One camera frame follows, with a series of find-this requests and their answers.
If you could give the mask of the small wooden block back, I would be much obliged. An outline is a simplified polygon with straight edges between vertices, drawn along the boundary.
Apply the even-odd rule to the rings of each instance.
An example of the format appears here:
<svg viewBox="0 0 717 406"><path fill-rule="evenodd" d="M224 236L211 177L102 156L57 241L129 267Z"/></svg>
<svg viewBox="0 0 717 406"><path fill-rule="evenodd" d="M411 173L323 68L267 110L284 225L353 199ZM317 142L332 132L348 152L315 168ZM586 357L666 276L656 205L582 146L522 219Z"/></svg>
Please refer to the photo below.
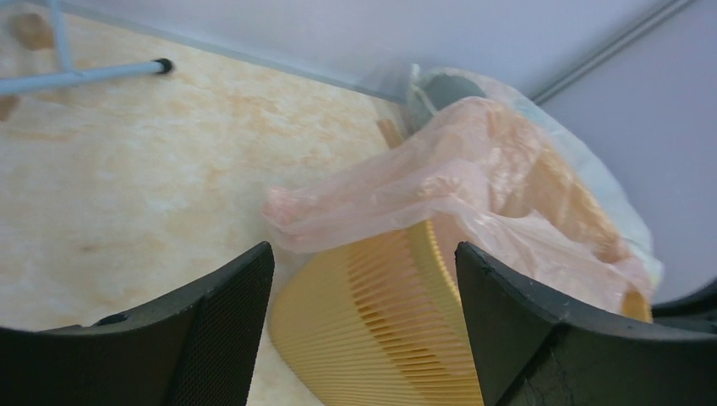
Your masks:
<svg viewBox="0 0 717 406"><path fill-rule="evenodd" d="M377 120L376 125L389 149L394 149L404 142L402 133L391 119Z"/></svg>

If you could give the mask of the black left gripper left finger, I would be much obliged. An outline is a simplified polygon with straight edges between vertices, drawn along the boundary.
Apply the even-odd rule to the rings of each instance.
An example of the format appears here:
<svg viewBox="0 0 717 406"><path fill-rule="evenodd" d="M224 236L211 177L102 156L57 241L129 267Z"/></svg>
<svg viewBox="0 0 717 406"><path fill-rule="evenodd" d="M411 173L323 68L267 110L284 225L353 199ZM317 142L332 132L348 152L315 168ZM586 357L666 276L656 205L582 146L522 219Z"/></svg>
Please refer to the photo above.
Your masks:
<svg viewBox="0 0 717 406"><path fill-rule="evenodd" d="M91 326L1 330L4 405L244 405L275 261L267 242Z"/></svg>

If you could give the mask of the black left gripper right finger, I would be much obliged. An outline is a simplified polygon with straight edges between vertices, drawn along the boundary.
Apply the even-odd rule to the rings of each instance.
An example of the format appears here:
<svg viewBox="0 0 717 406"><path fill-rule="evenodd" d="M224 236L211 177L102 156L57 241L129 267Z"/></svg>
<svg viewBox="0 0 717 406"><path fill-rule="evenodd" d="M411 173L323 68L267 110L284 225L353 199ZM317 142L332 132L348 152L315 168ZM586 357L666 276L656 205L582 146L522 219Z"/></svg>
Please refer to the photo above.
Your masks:
<svg viewBox="0 0 717 406"><path fill-rule="evenodd" d="M468 242L455 255L485 404L715 404L716 333L598 309Z"/></svg>

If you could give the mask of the yellow plastic trash bin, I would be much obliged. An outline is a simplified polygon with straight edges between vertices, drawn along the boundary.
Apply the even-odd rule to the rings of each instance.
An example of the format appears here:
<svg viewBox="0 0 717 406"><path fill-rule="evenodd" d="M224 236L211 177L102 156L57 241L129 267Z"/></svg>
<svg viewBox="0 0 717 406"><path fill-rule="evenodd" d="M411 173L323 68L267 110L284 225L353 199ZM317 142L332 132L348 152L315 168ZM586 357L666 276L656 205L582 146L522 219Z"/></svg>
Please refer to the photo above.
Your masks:
<svg viewBox="0 0 717 406"><path fill-rule="evenodd" d="M271 339L327 405L480 405L455 249L432 222L310 255L278 294Z"/></svg>

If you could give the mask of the pink plastic trash bag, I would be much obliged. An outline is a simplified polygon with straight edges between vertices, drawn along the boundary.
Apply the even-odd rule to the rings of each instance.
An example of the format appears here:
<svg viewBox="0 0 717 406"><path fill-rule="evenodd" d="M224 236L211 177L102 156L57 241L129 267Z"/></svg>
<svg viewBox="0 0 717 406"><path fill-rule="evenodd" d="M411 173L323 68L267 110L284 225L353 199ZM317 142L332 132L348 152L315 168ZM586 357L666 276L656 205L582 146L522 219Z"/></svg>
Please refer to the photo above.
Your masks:
<svg viewBox="0 0 717 406"><path fill-rule="evenodd" d="M318 253L433 224L439 245L471 242L513 270L590 305L651 316L650 273L546 132L471 96L399 146L299 189L271 189L276 241Z"/></svg>

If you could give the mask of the light blue tripod stand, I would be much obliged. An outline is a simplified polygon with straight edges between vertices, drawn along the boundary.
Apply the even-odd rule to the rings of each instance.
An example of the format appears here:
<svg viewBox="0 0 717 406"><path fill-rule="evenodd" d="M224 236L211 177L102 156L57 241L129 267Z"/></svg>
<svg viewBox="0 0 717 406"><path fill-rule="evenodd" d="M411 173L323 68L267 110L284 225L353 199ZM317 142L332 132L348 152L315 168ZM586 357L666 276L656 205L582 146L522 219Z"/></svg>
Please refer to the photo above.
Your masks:
<svg viewBox="0 0 717 406"><path fill-rule="evenodd" d="M160 58L145 63L131 63L92 69L77 69L69 50L63 13L58 1L48 1L47 8L52 27L57 57L58 71L50 74L37 74L13 77L1 80L1 95L11 96L20 93L64 88L100 81L123 79L142 75L166 75L174 70L174 63Z"/></svg>

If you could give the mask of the large yellow translucent bag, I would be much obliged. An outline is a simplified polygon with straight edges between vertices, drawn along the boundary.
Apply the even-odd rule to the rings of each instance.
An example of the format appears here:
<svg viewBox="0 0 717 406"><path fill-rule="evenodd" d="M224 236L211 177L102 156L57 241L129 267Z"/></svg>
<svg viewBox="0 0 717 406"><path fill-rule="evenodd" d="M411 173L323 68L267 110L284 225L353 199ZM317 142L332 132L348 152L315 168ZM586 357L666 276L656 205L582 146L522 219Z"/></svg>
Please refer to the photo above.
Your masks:
<svg viewBox="0 0 717 406"><path fill-rule="evenodd" d="M586 184L630 251L643 263L649 286L656 290L664 276L664 265L655 257L653 235L626 191L582 140L520 91L483 74L448 67L422 69L414 63L408 71L406 89L408 128L421 129L441 109L469 96L502 103L546 132L550 143Z"/></svg>

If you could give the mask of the wooden block near tripod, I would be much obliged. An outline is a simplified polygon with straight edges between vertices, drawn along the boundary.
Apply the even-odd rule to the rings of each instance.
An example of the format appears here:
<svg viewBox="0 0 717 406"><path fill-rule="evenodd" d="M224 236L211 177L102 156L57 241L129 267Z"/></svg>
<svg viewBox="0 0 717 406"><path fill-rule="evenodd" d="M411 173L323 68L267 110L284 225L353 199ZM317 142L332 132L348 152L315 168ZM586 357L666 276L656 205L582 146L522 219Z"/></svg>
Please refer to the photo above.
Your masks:
<svg viewBox="0 0 717 406"><path fill-rule="evenodd" d="M52 27L38 13L16 14L8 23L10 33L25 49L40 51L55 47Z"/></svg>

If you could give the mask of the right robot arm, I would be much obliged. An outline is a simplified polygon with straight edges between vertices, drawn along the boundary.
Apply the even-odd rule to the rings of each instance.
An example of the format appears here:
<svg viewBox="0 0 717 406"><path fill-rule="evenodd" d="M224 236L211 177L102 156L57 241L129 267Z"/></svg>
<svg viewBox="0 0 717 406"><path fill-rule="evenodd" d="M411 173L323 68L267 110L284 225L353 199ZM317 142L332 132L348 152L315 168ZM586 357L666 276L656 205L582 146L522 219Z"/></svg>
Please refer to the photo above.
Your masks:
<svg viewBox="0 0 717 406"><path fill-rule="evenodd" d="M694 332L716 333L716 279L698 291L652 308L653 321Z"/></svg>

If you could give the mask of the grey corner frame post right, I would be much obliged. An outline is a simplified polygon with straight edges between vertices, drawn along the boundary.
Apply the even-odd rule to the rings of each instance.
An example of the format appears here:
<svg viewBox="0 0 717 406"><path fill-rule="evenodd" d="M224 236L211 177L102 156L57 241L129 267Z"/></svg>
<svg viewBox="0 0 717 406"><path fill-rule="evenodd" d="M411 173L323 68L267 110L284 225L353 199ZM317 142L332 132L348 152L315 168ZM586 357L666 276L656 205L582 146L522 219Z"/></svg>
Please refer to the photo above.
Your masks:
<svg viewBox="0 0 717 406"><path fill-rule="evenodd" d="M529 94L528 98L536 104L547 102L694 3L695 0L659 1L648 11L601 42L593 50L585 53L560 73L554 75L539 88L536 88Z"/></svg>

